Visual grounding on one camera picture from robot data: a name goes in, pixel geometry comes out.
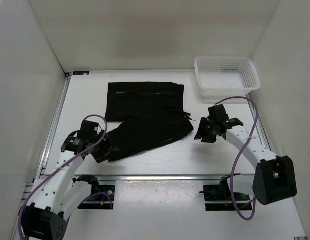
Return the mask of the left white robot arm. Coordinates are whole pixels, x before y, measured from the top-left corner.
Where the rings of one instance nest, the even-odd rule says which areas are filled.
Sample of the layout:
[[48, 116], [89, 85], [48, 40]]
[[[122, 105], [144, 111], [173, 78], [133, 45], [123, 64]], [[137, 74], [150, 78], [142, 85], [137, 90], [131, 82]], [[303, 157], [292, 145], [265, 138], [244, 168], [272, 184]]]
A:
[[61, 240], [72, 213], [84, 202], [99, 199], [111, 203], [111, 197], [99, 188], [98, 178], [81, 175], [77, 169], [88, 155], [96, 162], [114, 150], [107, 129], [87, 118], [80, 129], [70, 133], [61, 146], [55, 171], [27, 197], [18, 216], [20, 239]]

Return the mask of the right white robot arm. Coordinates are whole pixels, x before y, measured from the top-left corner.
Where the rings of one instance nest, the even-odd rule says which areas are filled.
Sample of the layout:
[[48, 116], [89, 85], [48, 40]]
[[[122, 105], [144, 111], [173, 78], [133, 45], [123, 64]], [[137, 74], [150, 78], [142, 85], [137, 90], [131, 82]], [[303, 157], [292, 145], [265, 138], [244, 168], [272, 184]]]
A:
[[278, 156], [265, 149], [262, 144], [249, 136], [243, 123], [229, 118], [223, 105], [208, 108], [209, 115], [202, 117], [195, 140], [212, 144], [222, 137], [240, 151], [251, 164], [253, 176], [230, 173], [219, 183], [219, 194], [225, 200], [237, 193], [254, 197], [266, 206], [297, 194], [294, 166], [288, 156]]

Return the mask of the black shorts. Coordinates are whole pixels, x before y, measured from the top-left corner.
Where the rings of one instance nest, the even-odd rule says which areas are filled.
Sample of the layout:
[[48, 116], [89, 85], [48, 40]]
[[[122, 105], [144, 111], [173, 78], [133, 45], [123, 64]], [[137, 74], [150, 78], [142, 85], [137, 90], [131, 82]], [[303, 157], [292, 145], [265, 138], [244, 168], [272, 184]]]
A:
[[105, 159], [118, 161], [185, 138], [193, 131], [183, 109], [184, 85], [172, 82], [111, 82], [105, 120], [117, 147]]

